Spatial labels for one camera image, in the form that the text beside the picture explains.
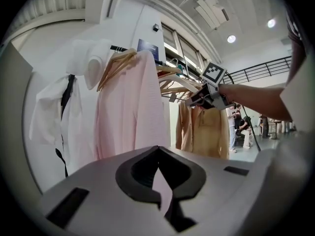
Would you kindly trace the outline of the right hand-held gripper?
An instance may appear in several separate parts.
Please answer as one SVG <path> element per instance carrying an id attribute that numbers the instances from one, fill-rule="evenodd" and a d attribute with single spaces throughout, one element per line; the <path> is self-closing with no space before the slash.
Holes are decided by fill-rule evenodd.
<path id="1" fill-rule="evenodd" d="M 186 106 L 191 108 L 201 107 L 203 109 L 210 109 L 212 106 L 218 110 L 234 108 L 235 103 L 229 103 L 226 96 L 219 93 L 219 84 L 225 74 L 226 69 L 209 62 L 200 75 L 204 82 L 202 89 L 186 99 Z"/>

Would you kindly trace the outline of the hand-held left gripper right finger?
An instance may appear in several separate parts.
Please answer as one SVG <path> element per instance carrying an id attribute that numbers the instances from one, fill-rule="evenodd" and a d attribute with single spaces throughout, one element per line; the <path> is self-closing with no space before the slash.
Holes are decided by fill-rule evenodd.
<path id="1" fill-rule="evenodd" d="M 158 167 L 175 199 L 194 198 L 206 182 L 201 166 L 165 147 L 158 148 Z"/>

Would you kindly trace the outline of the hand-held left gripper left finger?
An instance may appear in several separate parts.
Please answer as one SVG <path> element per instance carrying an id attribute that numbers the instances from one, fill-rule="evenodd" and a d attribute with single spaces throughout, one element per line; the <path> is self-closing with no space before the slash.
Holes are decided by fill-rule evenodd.
<path id="1" fill-rule="evenodd" d="M 135 201 L 160 204 L 160 193 L 153 190 L 158 163 L 159 147 L 146 149 L 118 167 L 115 175 L 117 185 Z"/>

